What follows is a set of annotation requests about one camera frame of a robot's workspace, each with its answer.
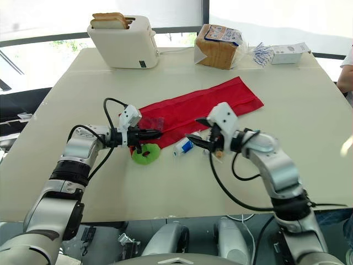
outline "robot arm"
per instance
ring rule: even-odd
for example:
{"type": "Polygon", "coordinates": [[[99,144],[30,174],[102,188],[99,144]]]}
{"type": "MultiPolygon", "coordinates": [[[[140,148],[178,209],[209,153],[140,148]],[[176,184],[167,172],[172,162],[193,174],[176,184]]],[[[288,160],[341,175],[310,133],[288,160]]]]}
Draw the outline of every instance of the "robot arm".
{"type": "Polygon", "coordinates": [[[320,258],[317,261],[341,264],[338,259],[326,253],[328,249],[325,239],[302,187],[298,169],[283,152],[278,139],[249,129],[240,131],[237,120],[230,106],[225,102],[220,103],[207,118],[197,120],[211,127],[210,142],[195,135],[187,137],[195,145],[209,149],[210,152],[241,152],[257,166],[274,206],[275,219],[295,264],[316,264],[305,263],[310,259],[303,258],[313,253],[322,253],[316,256],[320,258]]]}
{"type": "Polygon", "coordinates": [[[81,199],[89,182],[89,172],[102,149],[139,146],[139,140],[155,139],[161,133],[136,127],[141,113],[131,105],[120,116],[119,127],[87,125],[78,127],[67,142],[62,156],[38,200],[24,220],[24,233],[0,247],[4,264],[54,265],[63,240],[73,238],[81,223],[84,204],[81,199]]]}

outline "green sponge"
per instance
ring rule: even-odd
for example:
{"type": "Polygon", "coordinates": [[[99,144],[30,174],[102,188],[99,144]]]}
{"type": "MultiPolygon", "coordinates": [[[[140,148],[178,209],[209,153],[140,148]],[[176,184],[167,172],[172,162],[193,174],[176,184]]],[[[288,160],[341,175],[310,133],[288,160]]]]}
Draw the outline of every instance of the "green sponge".
{"type": "Polygon", "coordinates": [[[141,153],[137,153],[137,150],[134,150],[131,156],[132,160],[141,165],[148,165],[152,163],[161,153],[161,149],[156,144],[145,144],[141,146],[141,149],[141,153]]]}

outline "person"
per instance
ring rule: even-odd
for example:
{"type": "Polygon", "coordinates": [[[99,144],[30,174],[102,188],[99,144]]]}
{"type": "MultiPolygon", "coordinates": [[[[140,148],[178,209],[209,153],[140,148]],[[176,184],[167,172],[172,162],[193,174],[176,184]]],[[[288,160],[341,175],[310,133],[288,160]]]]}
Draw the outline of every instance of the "person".
{"type": "MultiPolygon", "coordinates": [[[[342,72],[337,81],[337,87],[353,107],[353,46],[341,64],[342,72]]],[[[323,213],[316,213],[319,225],[338,224],[345,221],[343,235],[346,238],[350,249],[346,253],[347,265],[353,265],[353,210],[340,209],[323,213]]]]}
{"type": "Polygon", "coordinates": [[[341,64],[342,72],[337,81],[337,87],[353,107],[353,46],[341,64]]]}

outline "white box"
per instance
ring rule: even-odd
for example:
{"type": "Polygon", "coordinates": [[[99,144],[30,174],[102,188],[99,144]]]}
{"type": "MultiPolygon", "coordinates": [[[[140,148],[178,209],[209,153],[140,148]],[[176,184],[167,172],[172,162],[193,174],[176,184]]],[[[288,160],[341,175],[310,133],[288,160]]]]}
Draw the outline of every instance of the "white box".
{"type": "Polygon", "coordinates": [[[305,43],[274,45],[272,49],[274,51],[274,57],[271,61],[273,65],[279,63],[296,63],[300,60],[304,52],[310,52],[310,49],[305,43]]]}
{"type": "Polygon", "coordinates": [[[154,32],[148,18],[141,15],[125,17],[132,20],[128,29],[93,29],[87,33],[107,65],[113,68],[146,69],[158,63],[154,32]]]}

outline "small bottle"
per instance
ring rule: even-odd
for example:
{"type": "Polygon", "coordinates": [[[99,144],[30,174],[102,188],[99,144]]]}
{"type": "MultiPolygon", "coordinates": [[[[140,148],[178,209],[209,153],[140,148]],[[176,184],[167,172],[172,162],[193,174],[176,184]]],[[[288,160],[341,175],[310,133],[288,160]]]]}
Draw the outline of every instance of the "small bottle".
{"type": "MultiPolygon", "coordinates": [[[[193,132],[192,134],[200,136],[200,134],[197,131],[193,132]]],[[[173,155],[180,156],[188,152],[193,147],[194,147],[194,144],[187,137],[185,137],[174,145],[173,155]]]]}

